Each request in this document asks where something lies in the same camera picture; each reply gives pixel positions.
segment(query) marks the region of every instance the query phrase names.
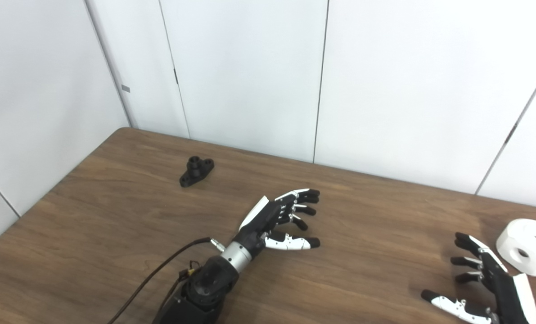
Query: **robotic hand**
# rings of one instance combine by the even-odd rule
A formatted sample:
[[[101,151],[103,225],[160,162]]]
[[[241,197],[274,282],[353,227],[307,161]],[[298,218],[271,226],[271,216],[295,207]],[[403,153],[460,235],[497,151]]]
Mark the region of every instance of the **robotic hand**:
[[[510,276],[496,254],[476,238],[462,233],[456,233],[455,237],[458,248],[468,250],[478,258],[451,258],[453,265],[476,270],[458,275],[455,281],[461,284],[469,281],[482,283],[496,296],[496,312],[489,307],[429,290],[422,291],[422,298],[472,324],[536,324],[536,303],[527,276],[524,273]]]
[[[252,208],[231,243],[212,256],[178,289],[156,316],[159,324],[213,324],[222,310],[226,294],[231,291],[239,274],[264,248],[306,250],[320,246],[317,238],[302,238],[274,230],[277,225],[294,223],[301,230],[307,225],[296,212],[315,215],[315,209],[303,203],[317,203],[320,192],[297,189],[270,201],[266,196]]]

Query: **black fingertip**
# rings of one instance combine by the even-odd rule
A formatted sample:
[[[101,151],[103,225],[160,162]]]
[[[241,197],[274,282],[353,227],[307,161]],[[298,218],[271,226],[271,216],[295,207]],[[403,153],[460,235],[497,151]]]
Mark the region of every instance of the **black fingertip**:
[[[319,238],[305,238],[305,240],[310,244],[310,248],[319,248],[320,239]]]
[[[458,240],[467,241],[467,242],[471,241],[470,236],[468,234],[464,234],[461,232],[456,232],[455,238],[457,238]]]
[[[294,219],[294,224],[296,224],[296,226],[298,226],[298,228],[301,230],[307,230],[307,224],[303,220]]]
[[[426,300],[427,302],[432,303],[433,299],[438,298],[441,295],[439,293],[435,293],[435,292],[433,292],[431,290],[424,289],[424,290],[422,290],[422,293],[420,294],[420,296],[422,297],[422,299]]]
[[[316,189],[309,189],[308,191],[305,192],[305,194],[311,195],[311,196],[319,196],[320,191]]]
[[[306,206],[306,207],[303,207],[301,210],[299,210],[299,212],[303,212],[307,215],[310,215],[310,216],[314,216],[316,211],[315,209],[313,209],[312,207],[309,207],[309,206]]]
[[[453,256],[450,258],[450,262],[455,266],[466,265],[466,259],[463,256]]]
[[[298,198],[298,203],[317,203],[320,199],[317,196],[307,196]]]

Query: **black cable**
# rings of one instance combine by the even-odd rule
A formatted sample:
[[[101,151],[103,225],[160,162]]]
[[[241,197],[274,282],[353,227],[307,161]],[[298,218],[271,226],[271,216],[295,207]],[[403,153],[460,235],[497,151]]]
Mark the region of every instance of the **black cable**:
[[[136,298],[138,293],[140,293],[140,290],[142,290],[142,288],[144,288],[144,286],[148,283],[148,281],[150,281],[150,279],[152,279],[152,277],[154,277],[154,275],[156,273],[158,273],[158,271],[162,270],[163,267],[165,267],[168,263],[170,263],[171,260],[173,260],[175,257],[177,257],[180,253],[182,253],[185,250],[187,250],[189,247],[194,246],[196,244],[208,243],[208,242],[210,242],[210,240],[211,240],[211,238],[200,238],[198,240],[195,240],[195,241],[187,244],[183,248],[180,248],[176,253],[172,254],[169,258],[167,258],[164,262],[162,262],[161,265],[159,265],[156,269],[154,269],[154,271],[152,271],[152,273],[150,273],[150,275],[148,275],[146,277],[146,279],[144,279],[144,281],[142,281],[142,283],[140,283],[140,286],[138,286],[138,289],[136,289],[136,291],[134,291],[132,296],[130,296],[130,298],[126,301],[124,306],[122,306],[120,308],[120,310],[116,313],[116,315],[114,315],[114,317],[108,322],[108,324],[113,324],[118,319],[118,317],[120,317],[120,315],[122,315],[122,313],[126,310],[126,308],[128,308],[130,303],[132,303],[132,300],[134,300],[134,298]]]

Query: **robotic finger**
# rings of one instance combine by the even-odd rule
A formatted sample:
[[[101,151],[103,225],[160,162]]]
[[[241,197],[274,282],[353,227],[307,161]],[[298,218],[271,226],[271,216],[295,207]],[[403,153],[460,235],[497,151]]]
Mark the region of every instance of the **robotic finger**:
[[[302,238],[300,236],[273,230],[266,237],[266,248],[275,250],[309,250],[320,246],[319,238]]]
[[[435,307],[472,324],[500,324],[498,316],[489,307],[453,297],[446,297],[428,289],[422,291],[422,298]]]

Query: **black robotic palm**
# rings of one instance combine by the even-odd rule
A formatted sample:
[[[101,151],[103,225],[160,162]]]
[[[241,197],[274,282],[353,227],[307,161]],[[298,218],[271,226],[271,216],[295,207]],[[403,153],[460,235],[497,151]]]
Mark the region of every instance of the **black robotic palm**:
[[[473,236],[456,233],[455,244],[478,259],[457,256],[453,265],[469,266],[475,271],[457,275],[457,283],[482,283],[496,296],[496,311],[466,300],[446,297],[433,291],[422,291],[422,298],[434,306],[472,324],[536,324],[536,303],[527,276],[510,276],[508,270],[490,248]]]

